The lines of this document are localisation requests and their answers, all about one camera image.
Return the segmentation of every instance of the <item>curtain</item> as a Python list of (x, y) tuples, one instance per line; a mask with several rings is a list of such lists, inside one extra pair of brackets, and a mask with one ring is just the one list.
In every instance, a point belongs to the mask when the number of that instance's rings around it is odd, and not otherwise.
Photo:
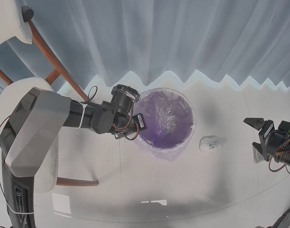
[[(199, 70), (290, 86), (290, 0), (20, 0), (77, 83), (99, 75), (112, 86), (129, 71), (149, 85), (171, 70), (186, 82)], [(12, 38), (0, 68), (13, 80), (45, 78), (53, 66), (36, 45)], [(64, 79), (52, 87), (60, 89)], [(0, 82), (0, 93), (5, 84)]]

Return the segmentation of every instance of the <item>crumpled plastic bag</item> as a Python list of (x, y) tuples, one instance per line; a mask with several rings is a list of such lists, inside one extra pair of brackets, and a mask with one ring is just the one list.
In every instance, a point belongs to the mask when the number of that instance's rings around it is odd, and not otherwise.
[(200, 152), (207, 152), (222, 147), (221, 138), (217, 136), (203, 137), (200, 141)]
[(135, 104), (147, 129), (136, 139), (137, 145), (156, 158), (173, 161), (187, 147), (196, 128), (196, 115), (190, 101), (168, 88), (144, 91)]

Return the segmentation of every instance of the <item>chair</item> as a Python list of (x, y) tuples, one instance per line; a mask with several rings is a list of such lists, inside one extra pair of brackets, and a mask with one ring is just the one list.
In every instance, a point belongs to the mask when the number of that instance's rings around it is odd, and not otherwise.
[[(87, 95), (72, 79), (71, 75), (67, 72), (61, 62), (57, 59), (55, 54), (51, 51), (44, 39), (41, 37), (35, 26), (31, 21), (26, 23), (24, 20), (33, 16), (33, 11), (30, 8), (23, 8), (18, 3), (18, 0), (0, 0), (0, 6), (6, 7), (12, 10), (12, 14), (9, 18), (1, 18), (3, 15), (0, 13), (0, 21), (10, 21), (15, 18), (18, 28), (11, 28), (7, 24), (0, 25), (0, 44), (4, 41), (17, 36), (19, 40), (24, 43), (31, 43), (31, 38), (41, 49), (44, 55), (55, 66), (55, 70), (44, 80), (43, 78), (33, 77), (21, 79), (13, 82), (0, 70), (0, 78), (3, 79), (8, 86), (3, 90), (0, 95), (0, 124), (9, 116), (21, 98), (33, 87), (53, 91), (51, 84), (61, 74), (67, 80), (67, 82), (76, 90), (76, 92), (84, 99), (87, 100)], [(54, 140), (50, 147), (41, 167), (35, 175), (34, 180), (34, 192), (43, 193), (51, 191), (55, 185), (61, 186), (97, 186), (98, 181), (85, 181), (58, 177), (58, 136)]]

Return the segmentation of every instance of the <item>chair seat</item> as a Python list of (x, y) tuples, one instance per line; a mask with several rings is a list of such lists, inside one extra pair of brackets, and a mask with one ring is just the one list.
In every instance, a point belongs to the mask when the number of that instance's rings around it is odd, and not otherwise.
[[(43, 78), (26, 78), (7, 86), (0, 95), (0, 124), (9, 116), (21, 98), (33, 87), (53, 91), (52, 87)], [(34, 179), (34, 192), (44, 193), (51, 191), (57, 182), (58, 174), (58, 136), (50, 147), (42, 165)]]

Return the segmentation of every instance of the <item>white square on floor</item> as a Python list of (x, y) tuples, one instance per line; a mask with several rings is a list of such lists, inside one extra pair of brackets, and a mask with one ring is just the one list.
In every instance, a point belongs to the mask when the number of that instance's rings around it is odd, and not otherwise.
[(69, 196), (52, 193), (52, 200), (55, 211), (71, 214)]

